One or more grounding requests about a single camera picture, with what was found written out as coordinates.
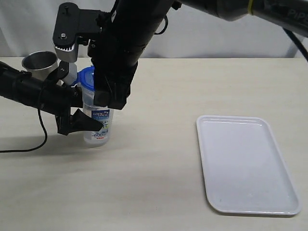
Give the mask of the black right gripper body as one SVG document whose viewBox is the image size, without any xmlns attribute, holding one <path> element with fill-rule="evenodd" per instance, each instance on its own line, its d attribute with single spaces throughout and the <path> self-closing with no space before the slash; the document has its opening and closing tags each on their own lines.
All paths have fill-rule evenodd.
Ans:
<svg viewBox="0 0 308 231">
<path fill-rule="evenodd" d="M 116 42 L 92 40 L 88 46 L 88 56 L 95 68 L 94 76 L 107 74 L 112 82 L 131 82 L 138 66 L 138 58 L 127 50 L 122 50 Z"/>
</svg>

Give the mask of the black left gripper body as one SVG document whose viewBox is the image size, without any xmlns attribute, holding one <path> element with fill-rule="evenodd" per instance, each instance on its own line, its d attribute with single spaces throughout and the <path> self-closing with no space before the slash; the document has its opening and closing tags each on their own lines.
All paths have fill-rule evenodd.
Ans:
<svg viewBox="0 0 308 231">
<path fill-rule="evenodd" d="M 57 133 L 61 135 L 68 135 L 70 133 L 82 130 L 81 108 L 83 107 L 81 87 L 71 87 L 73 91 L 72 96 L 69 96 L 68 102 L 65 103 L 64 108 L 58 115 L 55 116 L 57 125 Z"/>
</svg>

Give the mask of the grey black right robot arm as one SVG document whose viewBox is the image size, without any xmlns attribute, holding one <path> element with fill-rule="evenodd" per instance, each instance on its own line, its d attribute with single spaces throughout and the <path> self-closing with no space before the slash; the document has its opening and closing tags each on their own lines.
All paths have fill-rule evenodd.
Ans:
<svg viewBox="0 0 308 231">
<path fill-rule="evenodd" d="M 94 66 L 94 104 L 121 110 L 138 60 L 161 24 L 176 25 L 163 48 L 186 58 L 264 58 L 281 27 L 291 39 L 308 35 L 305 0 L 117 0 L 97 18 L 100 32 L 88 55 Z"/>
</svg>

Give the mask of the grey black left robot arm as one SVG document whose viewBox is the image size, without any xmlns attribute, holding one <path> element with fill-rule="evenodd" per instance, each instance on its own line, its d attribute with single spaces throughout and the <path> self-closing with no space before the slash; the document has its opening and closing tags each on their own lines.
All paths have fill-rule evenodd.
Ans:
<svg viewBox="0 0 308 231">
<path fill-rule="evenodd" d="M 55 116 L 57 132 L 68 135 L 78 131 L 99 131 L 101 122 L 81 111 L 83 107 L 81 87 L 58 85 L 68 64 L 60 62 L 61 71 L 56 68 L 42 81 L 27 71 L 19 71 L 4 62 L 0 63 L 0 95 L 25 106 L 40 109 Z"/>
</svg>

